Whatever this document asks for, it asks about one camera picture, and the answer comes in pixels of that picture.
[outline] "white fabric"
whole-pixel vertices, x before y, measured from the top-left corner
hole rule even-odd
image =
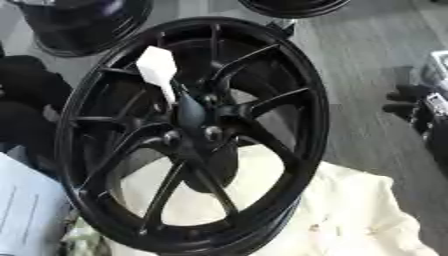
[[[227,192],[242,209],[272,186],[282,164],[261,146],[240,149],[240,168]],[[128,207],[142,215],[170,163],[145,166],[122,184]],[[436,256],[418,238],[419,223],[402,212],[393,181],[322,163],[286,228],[253,256]],[[222,218],[213,197],[182,184],[163,213],[165,223],[199,224]],[[114,256],[154,255],[111,242]]]

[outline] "floor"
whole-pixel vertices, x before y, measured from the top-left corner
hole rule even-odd
[[[155,8],[145,27],[202,15],[269,20],[236,0],[155,0]],[[385,94],[406,80],[408,66],[448,47],[447,13],[448,4],[429,0],[353,0],[336,13],[301,20],[292,38],[329,91],[332,128],[325,160],[392,177],[402,209],[420,221],[422,240],[441,255],[448,255],[448,180],[417,134],[381,106]],[[0,39],[7,53],[40,57],[73,86],[101,57],[59,59],[40,52],[19,11],[4,2]]]

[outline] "wheel spoke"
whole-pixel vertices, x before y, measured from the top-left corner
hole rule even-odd
[[[123,107],[123,109],[120,110],[120,113],[117,115],[117,119],[122,120],[124,117],[129,115],[129,113],[135,109],[139,101],[143,98],[143,96],[146,95],[145,90],[140,90],[132,99],[130,99],[126,105]]]
[[[168,124],[150,124],[124,135],[112,152],[107,154],[98,167],[89,175],[79,188],[79,191],[103,187],[102,184],[104,185],[107,175],[126,156],[140,148],[140,145],[157,147],[163,141],[161,138],[162,131],[168,131],[170,128],[171,126]]]
[[[299,157],[296,156],[292,150],[277,139],[271,132],[266,130],[266,128],[264,128],[259,122],[247,122],[246,127],[243,130],[243,134],[247,132],[247,134],[245,134],[246,136],[252,137],[256,141],[274,151],[283,160],[286,169],[295,167],[300,163]]]
[[[262,48],[258,51],[252,52],[250,54],[247,54],[227,65],[222,67],[211,79],[211,84],[215,84],[218,81],[221,81],[221,79],[234,75],[238,73],[240,70],[244,69],[250,64],[253,64],[257,61],[260,61],[267,56],[269,56],[271,53],[277,51],[277,49],[280,46],[278,44],[273,44],[270,46],[267,46],[265,48]]]
[[[105,126],[114,129],[124,129],[124,124],[115,117],[109,116],[80,116],[72,121],[75,127],[87,127],[87,126]]]
[[[176,188],[182,181],[182,170],[185,167],[185,161],[177,162],[171,167],[167,176],[158,189],[154,199],[146,210],[140,226],[139,234],[144,235],[150,225],[160,225],[162,223],[162,212],[168,200],[173,195]]]
[[[195,169],[195,173],[199,181],[201,181],[204,186],[216,196],[227,215],[229,217],[232,217],[238,214],[238,208],[233,203],[232,199],[230,199],[229,195],[224,190],[224,187],[221,185],[219,179],[215,176],[215,174],[212,171],[208,170],[208,168],[203,164],[199,164],[196,167],[198,168]]]
[[[305,87],[296,91],[281,94],[268,100],[257,100],[255,102],[248,103],[251,105],[251,117],[260,117],[261,115],[284,105],[301,106],[309,92],[310,89]]]
[[[221,26],[219,24],[213,24],[211,26],[212,37],[210,42],[211,48],[211,60],[216,61],[219,57],[219,38],[221,36]]]

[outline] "fabric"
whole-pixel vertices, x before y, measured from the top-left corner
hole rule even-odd
[[[31,56],[0,58],[0,85],[2,98],[39,111],[50,105],[60,112],[72,90],[61,75],[47,71],[39,59]]]
[[[262,146],[240,148],[239,155],[238,175],[226,191],[243,209],[272,186],[282,167],[278,157]],[[123,181],[132,211],[145,212],[169,167],[163,158]],[[388,177],[322,163],[289,224],[253,256],[436,256],[419,240],[419,223],[400,210],[392,185]],[[213,221],[223,213],[211,196],[182,184],[162,217],[167,224],[185,225]],[[114,256],[155,256],[112,241],[110,246]]]

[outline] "wheel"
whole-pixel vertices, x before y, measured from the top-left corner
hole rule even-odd
[[[298,19],[334,12],[350,0],[240,0],[248,9],[276,18]]]
[[[174,54],[179,103],[172,109],[136,70],[136,59],[149,45]],[[238,102],[234,90],[255,99]],[[279,110],[285,105],[291,108]],[[274,110],[295,145],[259,121]],[[62,183],[90,225],[127,246],[161,255],[247,255],[275,237],[298,205],[325,150],[328,112],[315,68],[274,30],[221,17],[162,24],[123,42],[70,97],[57,136]],[[263,197],[239,209],[225,190],[238,165],[232,148],[253,143],[276,154],[284,170]],[[138,216],[114,196],[107,180],[141,148],[169,157],[173,167]],[[183,180],[206,188],[226,217],[201,225],[164,223],[162,211]]]

